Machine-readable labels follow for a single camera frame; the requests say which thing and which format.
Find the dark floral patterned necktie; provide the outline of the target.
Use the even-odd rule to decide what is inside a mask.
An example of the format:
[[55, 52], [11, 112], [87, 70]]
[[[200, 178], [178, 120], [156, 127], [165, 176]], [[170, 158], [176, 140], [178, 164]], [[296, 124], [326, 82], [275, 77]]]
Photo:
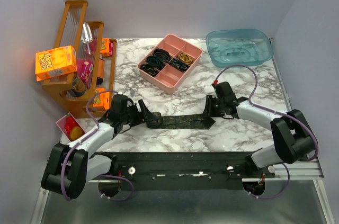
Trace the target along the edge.
[[145, 118], [146, 126], [150, 129], [210, 129], [215, 120], [203, 114], [161, 116], [151, 113]]

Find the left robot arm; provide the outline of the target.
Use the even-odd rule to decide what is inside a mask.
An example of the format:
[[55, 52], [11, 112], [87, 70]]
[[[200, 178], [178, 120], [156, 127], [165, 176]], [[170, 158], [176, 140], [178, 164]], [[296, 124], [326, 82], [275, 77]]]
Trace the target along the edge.
[[41, 187], [70, 201], [81, 194], [88, 181], [98, 176], [120, 178], [117, 158], [99, 154], [97, 150], [114, 139], [124, 126], [134, 127], [144, 123], [146, 110], [143, 100], [134, 103], [125, 95], [114, 95], [111, 107], [89, 132], [69, 144], [54, 145]]

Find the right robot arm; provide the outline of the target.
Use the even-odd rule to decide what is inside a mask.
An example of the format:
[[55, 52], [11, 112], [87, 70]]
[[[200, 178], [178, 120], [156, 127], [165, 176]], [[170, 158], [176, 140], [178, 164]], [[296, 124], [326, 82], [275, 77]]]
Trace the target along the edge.
[[255, 123], [272, 133], [273, 144], [261, 148], [245, 157], [244, 172], [256, 177], [266, 168], [275, 164], [293, 164], [305, 161], [307, 154], [316, 152], [318, 144], [308, 123], [299, 110], [290, 112], [273, 111], [254, 104], [246, 97], [237, 98], [228, 82], [212, 84], [216, 97], [208, 95], [205, 110], [200, 120], [203, 129], [210, 129], [214, 117], [229, 115]]

